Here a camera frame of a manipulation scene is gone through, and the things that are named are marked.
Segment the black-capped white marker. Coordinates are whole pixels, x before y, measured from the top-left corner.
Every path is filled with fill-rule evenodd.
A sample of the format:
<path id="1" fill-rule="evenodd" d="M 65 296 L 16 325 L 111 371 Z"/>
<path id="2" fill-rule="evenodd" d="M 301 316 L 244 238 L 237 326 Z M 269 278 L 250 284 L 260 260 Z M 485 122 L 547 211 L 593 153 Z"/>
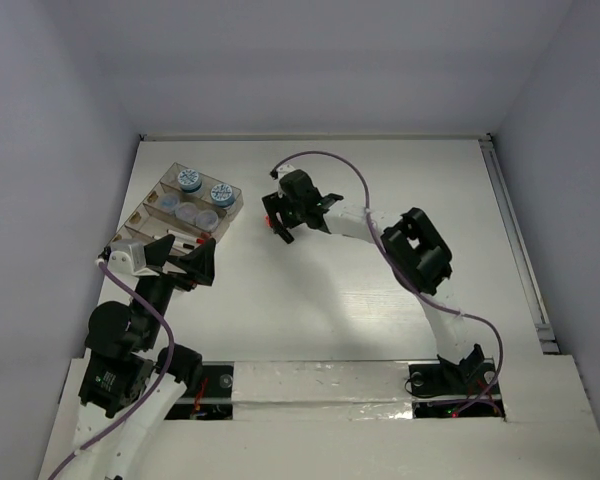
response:
<path id="1" fill-rule="evenodd" d="M 155 242 L 158 242 L 160 244 L 164 244 L 164 245 L 169 244 L 172 248 L 176 248 L 176 249 L 180 249 L 180 250 L 192 250 L 195 248 L 194 244 L 182 242 L 179 239 L 177 239 L 176 237 L 174 237 L 173 235 L 164 235 L 164 236 L 153 235 L 152 239 Z"/>

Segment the red-capped white marker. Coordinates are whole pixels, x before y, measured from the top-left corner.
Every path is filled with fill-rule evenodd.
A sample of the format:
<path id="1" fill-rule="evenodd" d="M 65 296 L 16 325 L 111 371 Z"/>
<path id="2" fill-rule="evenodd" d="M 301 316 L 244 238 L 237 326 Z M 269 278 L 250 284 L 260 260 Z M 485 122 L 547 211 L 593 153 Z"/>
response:
<path id="1" fill-rule="evenodd" d="M 168 229 L 167 233 L 173 235 L 179 242 L 191 244 L 191 245 L 200 245 L 205 242 L 204 238 L 193 236 L 184 232 L 180 232 L 177 230 Z"/>

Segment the clear paper clip jar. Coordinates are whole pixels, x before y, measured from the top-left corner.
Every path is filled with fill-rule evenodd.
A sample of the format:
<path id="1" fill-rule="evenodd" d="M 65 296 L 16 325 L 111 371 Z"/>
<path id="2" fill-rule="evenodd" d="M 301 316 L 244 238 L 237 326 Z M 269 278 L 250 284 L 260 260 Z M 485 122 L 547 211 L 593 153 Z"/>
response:
<path id="1" fill-rule="evenodd" d="M 189 224 L 195 223 L 198 214 L 199 209 L 192 202 L 181 202 L 174 210 L 174 215 L 178 220 Z"/>
<path id="2" fill-rule="evenodd" d="M 211 209 L 200 210 L 195 217 L 195 226 L 204 232 L 213 233 L 220 224 L 219 215 Z"/>

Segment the clear jar of paper clips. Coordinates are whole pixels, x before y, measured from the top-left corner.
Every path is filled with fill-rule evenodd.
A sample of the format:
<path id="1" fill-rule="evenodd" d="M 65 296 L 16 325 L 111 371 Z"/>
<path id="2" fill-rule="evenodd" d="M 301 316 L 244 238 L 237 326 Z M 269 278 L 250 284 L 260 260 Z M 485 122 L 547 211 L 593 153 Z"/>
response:
<path id="1" fill-rule="evenodd" d="M 180 198 L 173 192 L 168 192 L 160 195 L 156 200 L 156 207 L 169 215 L 174 215 L 180 204 Z"/>

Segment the blue-lidded cleaning gel jar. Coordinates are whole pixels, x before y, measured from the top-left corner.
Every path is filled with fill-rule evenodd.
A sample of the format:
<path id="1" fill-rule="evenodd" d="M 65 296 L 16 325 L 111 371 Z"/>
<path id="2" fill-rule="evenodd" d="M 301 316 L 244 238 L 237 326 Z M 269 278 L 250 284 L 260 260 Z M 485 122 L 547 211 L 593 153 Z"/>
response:
<path id="1" fill-rule="evenodd" d="M 201 196 L 203 194 L 203 178 L 194 169 L 183 169 L 177 175 L 180 190 L 189 195 Z"/>

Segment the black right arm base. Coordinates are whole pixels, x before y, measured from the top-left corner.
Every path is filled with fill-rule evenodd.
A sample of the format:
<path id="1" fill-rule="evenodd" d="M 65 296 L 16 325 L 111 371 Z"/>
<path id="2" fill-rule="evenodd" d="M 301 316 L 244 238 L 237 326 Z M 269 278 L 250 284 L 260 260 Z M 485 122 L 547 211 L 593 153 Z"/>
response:
<path id="1" fill-rule="evenodd" d="M 413 417 L 416 419 L 455 417 L 504 419 L 505 408 L 498 384 L 482 395 L 476 403 L 457 413 L 458 409 L 486 388 L 494 374 L 495 364 L 491 360 L 479 367 L 468 384 L 446 379 L 439 363 L 410 364 L 404 389 L 411 396 Z"/>

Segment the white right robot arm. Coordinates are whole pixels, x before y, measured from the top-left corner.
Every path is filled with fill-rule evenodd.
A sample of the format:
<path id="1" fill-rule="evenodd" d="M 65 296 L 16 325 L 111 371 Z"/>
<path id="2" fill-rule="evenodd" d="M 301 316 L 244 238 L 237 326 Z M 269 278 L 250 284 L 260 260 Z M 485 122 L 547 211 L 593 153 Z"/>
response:
<path id="1" fill-rule="evenodd" d="M 374 211 L 335 193 L 323 195 L 301 169 L 283 165 L 271 172 L 276 191 L 262 198 L 271 230 L 285 243 L 304 225 L 330 235 L 362 240 L 379 248 L 401 285 L 418 298 L 434 335 L 440 379 L 462 392 L 477 378 L 482 348 L 468 340 L 451 284 L 452 253 L 425 212 Z"/>

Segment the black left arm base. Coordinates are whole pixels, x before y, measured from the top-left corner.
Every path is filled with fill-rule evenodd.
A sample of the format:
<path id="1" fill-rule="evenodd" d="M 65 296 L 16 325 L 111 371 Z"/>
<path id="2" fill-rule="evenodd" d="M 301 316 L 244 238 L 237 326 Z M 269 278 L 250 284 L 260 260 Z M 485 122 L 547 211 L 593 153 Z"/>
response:
<path id="1" fill-rule="evenodd" d="M 167 420 L 223 421 L 233 419 L 234 364 L 203 365 L 195 390 L 187 391 L 171 407 Z"/>

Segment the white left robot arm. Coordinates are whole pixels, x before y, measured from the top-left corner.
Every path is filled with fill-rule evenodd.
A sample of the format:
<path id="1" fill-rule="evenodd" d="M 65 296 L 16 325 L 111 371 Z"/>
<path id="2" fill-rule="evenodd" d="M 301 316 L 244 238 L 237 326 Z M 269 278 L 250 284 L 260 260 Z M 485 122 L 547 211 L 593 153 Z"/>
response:
<path id="1" fill-rule="evenodd" d="M 216 241 L 184 254 L 174 253 L 175 243 L 173 235 L 148 244 L 122 239 L 96 261 L 130 299 L 104 302 L 89 317 L 89 360 L 65 479 L 133 478 L 169 410 L 200 386 L 202 356 L 176 343 L 165 314 L 175 291 L 212 285 Z"/>

